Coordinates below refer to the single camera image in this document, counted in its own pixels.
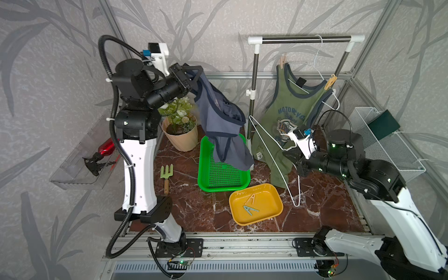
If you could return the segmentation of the olive green tank top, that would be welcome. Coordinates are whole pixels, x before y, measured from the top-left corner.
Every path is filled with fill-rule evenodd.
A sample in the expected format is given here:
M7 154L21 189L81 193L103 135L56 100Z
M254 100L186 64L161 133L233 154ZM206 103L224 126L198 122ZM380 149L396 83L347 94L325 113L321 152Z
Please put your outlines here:
M332 90L324 90L327 82L307 85L306 80L297 78L286 63L283 69L276 68L276 87L272 101L259 121L252 139L252 154L258 161L264 162L270 169L270 183L285 188L293 163L283 155L283 150L294 143L287 133L301 126L311 127L324 107L322 101L332 95ZM299 80L310 94L303 93L295 86L289 86L287 79Z

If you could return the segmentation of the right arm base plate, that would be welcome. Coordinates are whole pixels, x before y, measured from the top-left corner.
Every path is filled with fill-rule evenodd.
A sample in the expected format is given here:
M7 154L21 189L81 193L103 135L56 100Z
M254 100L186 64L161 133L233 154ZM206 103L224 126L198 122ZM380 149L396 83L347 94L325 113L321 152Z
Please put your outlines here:
M295 238L292 246L298 257L344 257L344 253L332 251L324 241L315 238Z

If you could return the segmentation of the navy blue tank top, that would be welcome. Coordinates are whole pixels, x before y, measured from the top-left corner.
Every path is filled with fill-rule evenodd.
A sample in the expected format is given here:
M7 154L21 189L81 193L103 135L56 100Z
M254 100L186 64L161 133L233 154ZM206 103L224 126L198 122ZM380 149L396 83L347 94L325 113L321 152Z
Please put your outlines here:
M191 79L198 78L191 92L195 95L201 126L214 145L214 161L241 171L250 170L254 159L240 136L240 129L246 123L245 114L210 83L201 66L184 66Z

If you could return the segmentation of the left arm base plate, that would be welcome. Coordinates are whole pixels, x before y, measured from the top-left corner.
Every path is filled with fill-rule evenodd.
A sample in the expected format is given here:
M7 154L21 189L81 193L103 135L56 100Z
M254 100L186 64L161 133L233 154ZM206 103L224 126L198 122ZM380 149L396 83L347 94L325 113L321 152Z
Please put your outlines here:
M201 257L204 239L185 239L176 243L160 241L157 243L155 255L158 258L172 258L181 254L183 257Z

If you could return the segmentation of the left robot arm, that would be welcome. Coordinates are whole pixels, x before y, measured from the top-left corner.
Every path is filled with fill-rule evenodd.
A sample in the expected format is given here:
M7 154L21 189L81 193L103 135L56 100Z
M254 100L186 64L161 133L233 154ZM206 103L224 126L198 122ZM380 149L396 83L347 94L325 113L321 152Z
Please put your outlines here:
M127 251L146 231L155 229L169 250L182 253L187 239L172 215L172 199L157 196L154 157L158 141L159 109L198 89L201 66L173 64L160 70L144 62L145 56L111 35L98 40L101 62L113 89L108 118L110 137L124 160L125 193L114 214L121 224L105 252L114 259Z

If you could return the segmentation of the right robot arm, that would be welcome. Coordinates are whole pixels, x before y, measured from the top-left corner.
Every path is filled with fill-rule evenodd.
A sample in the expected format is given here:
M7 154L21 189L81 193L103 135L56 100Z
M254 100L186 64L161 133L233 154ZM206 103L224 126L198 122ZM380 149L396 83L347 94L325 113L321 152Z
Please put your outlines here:
M326 134L321 151L311 129L289 128L294 145L283 152L299 176L320 172L338 177L357 191L385 218L394 233L389 237L364 237L322 227L313 237L314 253L328 257L349 254L381 266L396 280L445 280L448 248L424 221L406 182L394 164L365 156L363 138L352 127Z

